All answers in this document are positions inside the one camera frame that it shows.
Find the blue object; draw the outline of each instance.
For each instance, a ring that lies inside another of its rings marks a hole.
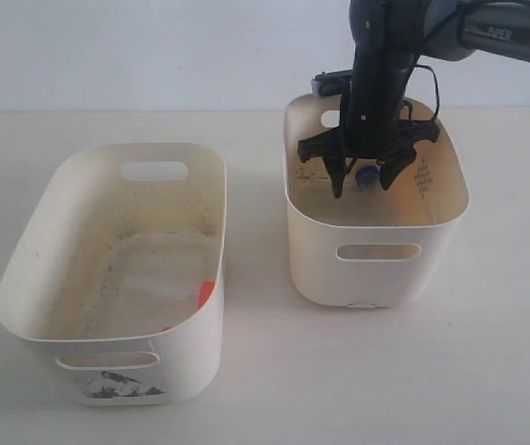
[[[356,183],[359,188],[369,187],[378,183],[379,171],[373,165],[366,165],[356,172]]]

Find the red object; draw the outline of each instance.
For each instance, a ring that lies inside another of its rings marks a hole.
[[[213,292],[213,288],[216,286],[216,283],[213,281],[204,281],[201,285],[201,290],[199,291],[199,309],[203,307],[204,304],[208,302],[209,296]]]

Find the white plastic bin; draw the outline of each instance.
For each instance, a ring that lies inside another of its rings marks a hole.
[[[57,170],[0,283],[0,321],[89,405],[184,401],[220,364],[226,171],[128,144]]]
[[[414,119],[432,111],[411,100]],[[469,194],[448,134],[416,145],[418,158],[388,191],[360,189],[359,161],[335,199],[320,158],[300,162],[297,142],[326,130],[339,98],[299,97],[285,114],[285,195],[290,267],[297,290],[321,305],[392,307],[426,289]]]

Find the white table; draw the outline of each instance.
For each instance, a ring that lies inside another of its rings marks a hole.
[[[471,207],[425,296],[330,310],[288,274],[283,114],[0,114],[0,277],[58,164],[91,145],[193,141],[228,162],[224,347],[173,406],[93,409],[0,325],[3,444],[530,444],[530,108],[445,109]]]

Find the white wall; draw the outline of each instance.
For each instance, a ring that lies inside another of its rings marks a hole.
[[[348,0],[0,0],[0,109],[273,109],[349,68]],[[432,61],[446,105],[530,105],[530,65]],[[433,103],[429,74],[409,95]]]

